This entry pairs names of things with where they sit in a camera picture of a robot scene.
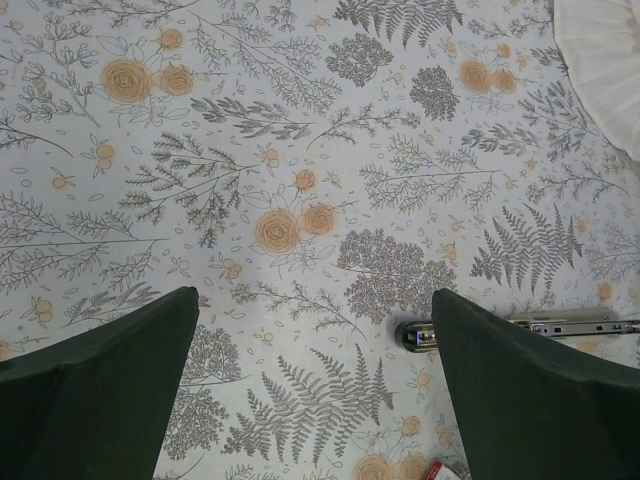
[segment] red and white object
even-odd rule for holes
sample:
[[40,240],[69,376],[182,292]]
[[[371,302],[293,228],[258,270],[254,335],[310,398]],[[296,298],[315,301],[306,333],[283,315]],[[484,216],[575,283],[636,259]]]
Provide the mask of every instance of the red and white object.
[[442,462],[436,462],[431,467],[426,480],[460,480],[460,477],[445,467]]

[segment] gray tree print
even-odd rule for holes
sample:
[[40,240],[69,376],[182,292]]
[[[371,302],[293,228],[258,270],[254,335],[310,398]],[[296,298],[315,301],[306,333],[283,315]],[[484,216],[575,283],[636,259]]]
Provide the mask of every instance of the gray tree print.
[[258,282],[254,288],[242,283],[232,289],[231,297],[239,305],[256,302],[260,298],[268,300],[267,309],[271,312],[288,306],[289,316],[294,321],[302,315],[313,313],[322,317],[316,323],[316,332],[329,327],[350,328],[367,340],[364,332],[342,313],[343,305],[333,293],[321,288],[316,295],[309,295],[308,288],[295,281],[292,287],[292,293],[282,293],[277,287],[263,282]]
[[212,387],[242,378],[231,336],[222,328],[210,331],[198,325],[164,438],[169,458],[184,459],[193,448],[210,450],[218,443],[229,414],[214,399]]
[[332,43],[329,50],[333,53],[333,56],[325,58],[329,71],[351,80],[356,87],[364,87],[375,77],[378,68],[393,61],[389,50],[385,50],[375,38],[362,33],[356,33],[354,39],[343,39],[342,45]]
[[317,466],[325,447],[333,440],[335,456],[342,457],[350,435],[359,425],[366,419],[380,425],[380,406],[393,409],[393,392],[386,386],[382,359],[371,375],[362,350],[357,345],[356,350],[355,371],[349,371],[344,363],[311,349],[324,367],[323,374],[294,366],[279,355],[278,367],[285,382],[262,373],[262,383],[272,403],[261,400],[249,389],[253,418],[237,414],[240,425],[230,427],[224,453],[244,451],[253,456],[258,452],[269,460],[275,440],[281,462],[289,450],[298,463],[305,446],[309,446]]
[[141,165],[140,172],[126,180],[141,190],[127,192],[120,206],[140,210],[139,221],[157,225],[171,200],[186,211],[187,223],[200,232],[200,246],[213,248],[218,234],[226,229],[230,209],[240,206],[240,175],[250,173],[257,164],[239,165],[235,157],[214,147],[208,147],[205,155],[204,147],[191,134],[164,132],[154,146],[156,166]]
[[[80,85],[73,71],[73,68],[79,66],[88,69],[97,64],[93,57],[98,55],[98,51],[89,50],[87,43],[81,43],[77,49],[72,50],[67,43],[78,38],[91,38],[93,27],[81,25],[80,22],[65,23],[65,17],[54,13],[45,15],[44,20],[47,26],[43,37],[28,35],[21,39],[29,47],[24,50],[24,54],[44,54],[54,62],[58,71],[51,71],[42,63],[29,62],[22,80],[31,82],[32,85],[22,88],[24,94],[20,95],[20,99],[26,105],[16,105],[16,112],[21,114],[20,118],[25,122],[35,119],[49,123],[55,116],[73,115],[86,118],[99,127],[100,124],[88,111],[89,98],[93,93],[92,85]],[[56,102],[52,85],[63,89],[71,102],[63,98]]]
[[596,135],[575,94],[560,81],[528,96],[518,101],[525,110],[523,117],[529,126],[544,124],[549,129],[547,158],[552,162],[577,152],[587,135]]
[[329,122],[331,126],[311,140],[307,150],[321,138],[343,140],[355,145],[356,139],[352,132],[358,130],[366,132],[370,137],[374,137],[378,132],[377,127],[382,127],[384,130],[391,130],[396,125],[417,128],[420,125],[420,117],[412,112],[403,112],[400,108],[387,110],[383,114],[376,114],[373,111],[373,105],[369,104],[361,107],[357,113],[352,112],[349,107],[341,108],[329,117]]
[[605,224],[602,233],[604,245],[592,244],[585,249],[593,278],[620,283],[640,272],[640,234],[630,235],[612,221]]
[[625,168],[622,161],[608,152],[598,163],[586,161],[581,165],[563,163],[562,175],[541,175],[539,182],[530,184],[527,187],[527,198],[534,204],[540,203],[548,194],[552,194],[555,200],[561,200],[566,196],[578,200],[581,193],[586,192],[595,204],[603,194],[613,190],[628,196],[629,192],[611,181],[612,177],[617,176]]
[[451,80],[442,67],[421,68],[413,79],[409,96],[424,108],[431,120],[453,120],[460,99],[453,93]]
[[[159,262],[153,248],[163,239],[135,236],[132,222],[121,213],[74,212],[65,219],[22,192],[10,192],[0,194],[0,216],[0,292],[7,295],[38,283],[50,271],[68,281],[96,271],[111,290],[122,292]],[[111,247],[123,243],[140,250],[124,260],[109,257]]]
[[[271,33],[250,24],[244,15],[224,14],[221,22],[197,18],[201,29],[206,24],[223,37],[232,39],[225,49],[210,49],[211,58],[225,64],[230,64],[234,58],[249,77],[268,78],[273,92],[287,105],[303,106],[324,114],[342,92],[331,79],[311,77],[322,51],[315,40],[291,37],[268,44]],[[204,30],[202,32],[203,39],[212,38]]]
[[104,13],[111,17],[114,28],[130,24],[131,20],[139,20],[143,28],[157,28],[165,23],[171,13],[191,7],[200,0],[178,3],[174,0],[45,0],[53,8],[69,7],[71,15],[95,15]]
[[0,150],[9,150],[10,148],[17,148],[26,150],[29,145],[33,145],[35,142],[44,142],[48,145],[52,145],[65,152],[70,157],[73,157],[71,152],[51,140],[47,140],[44,137],[40,137],[33,133],[29,133],[24,129],[18,129],[14,126],[16,116],[9,114],[9,111],[2,109],[2,116],[0,117],[0,132],[3,132],[4,136],[0,138]]
[[[435,159],[420,144],[404,135],[391,138],[389,151],[393,171],[375,164],[360,170],[374,209],[397,208],[411,213],[424,207],[431,198],[448,203],[459,198],[472,210],[479,211],[495,195],[493,175],[499,170],[483,170],[470,150],[437,150]],[[481,182],[464,188],[468,178]]]
[[440,288],[455,289],[456,274],[444,261],[425,261],[420,246],[375,232],[352,230],[340,244],[338,268],[358,274],[347,289],[351,312],[380,324],[395,307],[426,317]]

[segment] gray leafy branch print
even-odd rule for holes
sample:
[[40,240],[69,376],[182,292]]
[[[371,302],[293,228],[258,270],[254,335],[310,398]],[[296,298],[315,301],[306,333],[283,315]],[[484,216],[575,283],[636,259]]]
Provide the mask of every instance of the gray leafy branch print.
[[136,19],[146,29],[159,27],[169,19],[171,13],[191,7],[199,1],[181,4],[174,0],[148,0],[145,5],[145,0],[135,3],[128,0],[45,0],[50,7],[69,8],[71,15],[109,15],[114,28],[127,26],[130,20]]
[[[213,23],[197,16],[218,33],[232,39],[232,56],[252,78],[268,78],[274,93],[287,105],[312,109],[324,114],[342,89],[331,79],[314,78],[315,61],[322,48],[315,40],[291,37],[265,45],[270,34],[250,25],[244,15],[225,14],[222,22]],[[218,61],[227,61],[229,53],[217,51]]]
[[210,387],[243,378],[231,336],[222,328],[198,325],[163,442],[169,458],[181,460],[193,448],[210,450],[219,442],[229,414]]
[[605,192],[617,190],[629,195],[624,188],[608,179],[607,176],[617,175],[625,169],[625,165],[615,155],[605,153],[602,168],[592,162],[582,162],[582,169],[578,165],[562,164],[562,176],[542,175],[539,183],[534,182],[527,187],[527,198],[534,204],[552,193],[553,198],[561,200],[569,195],[574,200],[580,198],[580,193],[589,190],[591,201],[595,204]]
[[91,297],[82,297],[64,312],[69,319],[67,325],[87,320],[99,325],[112,322],[154,300],[160,292],[152,288],[145,282],[139,282],[117,295],[105,290]]
[[321,138],[339,139],[355,145],[356,140],[351,134],[354,130],[365,131],[370,137],[374,137],[377,133],[376,127],[391,130],[396,124],[410,128],[417,128],[420,125],[420,117],[415,113],[405,113],[400,108],[394,108],[380,115],[373,111],[371,104],[361,107],[358,113],[352,113],[349,107],[341,108],[329,118],[329,121],[331,127],[311,140],[307,150]]
[[533,222],[502,207],[506,224],[493,219],[498,237],[492,237],[485,229],[487,249],[478,247],[479,256],[474,257],[472,277],[495,279],[502,285],[504,271],[507,284],[511,287],[515,281],[518,289],[522,290],[525,279],[530,276],[531,293],[535,293],[541,278],[544,278],[547,290],[551,290],[560,267],[568,263],[575,268],[573,255],[576,253],[582,257],[582,245],[576,239],[573,218],[565,226],[566,222],[554,205],[555,222],[551,223],[533,207],[526,204],[525,207]]
[[236,465],[224,472],[224,480],[280,480],[273,473],[258,473],[251,465]]
[[333,439],[334,454],[343,456],[347,442],[355,429],[366,419],[380,425],[380,406],[393,409],[393,392],[386,386],[382,359],[371,375],[362,350],[356,345],[355,371],[344,363],[312,349],[324,367],[324,374],[314,374],[307,368],[289,363],[278,356],[278,366],[285,383],[266,372],[262,383],[272,404],[248,391],[251,417],[237,414],[239,426],[231,427],[224,453],[256,452],[269,460],[275,440],[278,458],[285,460],[289,447],[293,461],[298,463],[305,445],[313,445],[313,463],[317,466],[325,447]]
[[341,45],[332,43],[329,50],[334,55],[325,58],[329,71],[351,80],[356,87],[364,87],[378,68],[393,61],[393,54],[378,40],[362,33],[356,33],[353,39],[344,38]]
[[620,283],[640,272],[640,234],[629,235],[612,221],[605,224],[602,233],[604,248],[594,244],[585,249],[593,277]]
[[460,100],[453,93],[453,86],[442,67],[421,68],[413,79],[409,96],[424,108],[424,114],[432,120],[453,120]]
[[[374,209],[398,208],[411,213],[424,207],[430,198],[447,203],[463,194],[465,203],[479,211],[495,194],[493,175],[499,170],[481,169],[470,150],[437,150],[434,160],[414,140],[394,135],[389,151],[395,154],[393,172],[374,164],[360,170]],[[465,191],[466,179],[478,175],[485,180]]]
[[340,0],[333,15],[339,20],[349,20],[353,25],[362,25],[369,32],[371,22],[378,36],[384,28],[387,40],[391,41],[398,27],[402,29],[402,45],[406,48],[413,34],[417,34],[421,47],[429,41],[429,35],[440,27],[453,33],[453,24],[462,25],[462,14],[455,0]]
[[500,150],[503,155],[515,155],[521,157],[528,153],[527,148],[539,149],[540,139],[532,132],[516,127],[510,129],[499,123],[483,130],[474,128],[462,137],[462,145],[470,148],[478,147],[483,152],[495,152]]
[[552,162],[569,152],[577,152],[587,135],[596,135],[575,94],[560,81],[549,85],[544,92],[538,89],[528,95],[528,99],[518,101],[525,110],[523,117],[529,126],[544,123],[548,127],[547,158]]
[[368,317],[374,324],[395,307],[427,316],[434,291],[456,288],[456,274],[444,261],[425,261],[420,246],[397,242],[382,229],[349,232],[336,266],[358,274],[345,296],[356,318]]
[[264,20],[281,32],[293,32],[298,16],[291,10],[291,3],[291,0],[277,0],[276,4],[269,5],[269,14],[264,16]]
[[470,20],[467,24],[469,30],[475,35],[481,35],[485,40],[495,40],[502,37],[522,38],[529,32],[534,32],[539,38],[544,37],[550,31],[553,18],[549,9],[544,14],[523,13],[513,18],[507,28],[503,28],[498,22],[484,20]]
[[545,49],[532,48],[531,55],[545,67],[555,64],[556,68],[558,68],[558,70],[560,70],[565,75],[569,71],[569,68],[567,67],[567,64],[565,63],[562,56],[562,52],[558,47],[547,47]]
[[238,119],[240,123],[233,126],[240,130],[244,138],[271,134],[276,140],[298,140],[310,135],[309,126],[314,124],[292,120],[291,112],[277,103],[254,101],[251,105],[244,106],[239,100],[228,97],[215,102],[203,98],[191,99],[191,107],[211,123],[224,123],[229,118]]
[[343,306],[333,293],[320,289],[317,295],[309,295],[307,287],[299,282],[293,282],[293,293],[281,293],[278,288],[258,282],[252,289],[246,283],[234,287],[231,291],[233,298],[239,305],[255,302],[259,298],[269,301],[267,309],[271,312],[280,311],[285,305],[289,306],[289,316],[298,320],[301,315],[313,313],[322,316],[316,323],[316,331],[329,327],[351,328],[367,340],[364,332],[342,313]]
[[173,200],[186,211],[187,223],[201,233],[200,246],[213,248],[218,234],[226,229],[230,209],[240,206],[240,175],[255,173],[252,169],[257,165],[238,165],[232,155],[213,147],[205,155],[204,147],[191,134],[164,132],[154,146],[155,167],[141,165],[140,172],[126,180],[142,190],[127,192],[120,206],[141,210],[136,215],[139,221],[157,225],[164,217],[166,202]]
[[16,116],[13,114],[9,115],[9,111],[6,108],[2,110],[2,116],[0,116],[0,132],[3,132],[4,136],[0,137],[0,150],[9,150],[13,147],[26,150],[29,148],[29,145],[40,141],[59,148],[73,158],[71,152],[62,145],[52,142],[51,140],[47,140],[44,137],[39,137],[33,133],[26,132],[22,129],[17,129],[14,126],[15,119]]
[[0,217],[0,292],[7,294],[37,282],[46,271],[56,271],[58,278],[67,280],[93,272],[103,266],[114,244],[141,245],[142,252],[113,260],[100,272],[111,289],[123,291],[153,270],[152,264],[159,261],[153,247],[164,240],[134,236],[126,227],[128,218],[111,211],[93,217],[70,213],[63,226],[23,193],[0,194]]
[[[22,88],[24,94],[19,97],[26,105],[19,103],[16,105],[16,111],[22,114],[20,118],[25,122],[35,119],[49,123],[55,115],[75,115],[87,118],[99,127],[100,124],[88,111],[93,86],[90,83],[81,86],[72,70],[72,67],[77,66],[91,68],[98,63],[93,60],[98,52],[89,50],[87,43],[81,43],[75,51],[65,44],[77,38],[90,38],[92,27],[81,25],[80,22],[67,24],[64,19],[63,16],[49,13],[44,17],[44,37],[27,35],[21,39],[22,43],[30,47],[24,50],[25,55],[47,55],[59,67],[60,73],[48,71],[41,63],[29,62],[24,69],[22,80],[32,82],[33,85]],[[75,105],[64,99],[56,103],[47,81],[65,90]]]

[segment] floral tablecloth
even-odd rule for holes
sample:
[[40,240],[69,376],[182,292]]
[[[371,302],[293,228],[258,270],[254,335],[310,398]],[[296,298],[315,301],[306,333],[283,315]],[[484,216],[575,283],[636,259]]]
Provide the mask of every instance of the floral tablecloth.
[[[396,346],[399,320],[441,287],[638,310],[637,169],[582,110],[546,1],[0,14],[0,359],[197,287],[158,479],[462,474],[440,360]],[[632,336],[576,346],[637,364]]]

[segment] white background fabric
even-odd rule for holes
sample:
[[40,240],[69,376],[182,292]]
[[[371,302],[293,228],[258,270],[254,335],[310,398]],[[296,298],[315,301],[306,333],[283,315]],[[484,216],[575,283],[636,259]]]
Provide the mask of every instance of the white background fabric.
[[[546,2],[0,13],[0,358],[197,287],[158,478],[462,472],[439,358],[393,344],[398,320],[441,287],[503,314],[638,311],[638,177]],[[635,341],[578,347],[635,365]]]

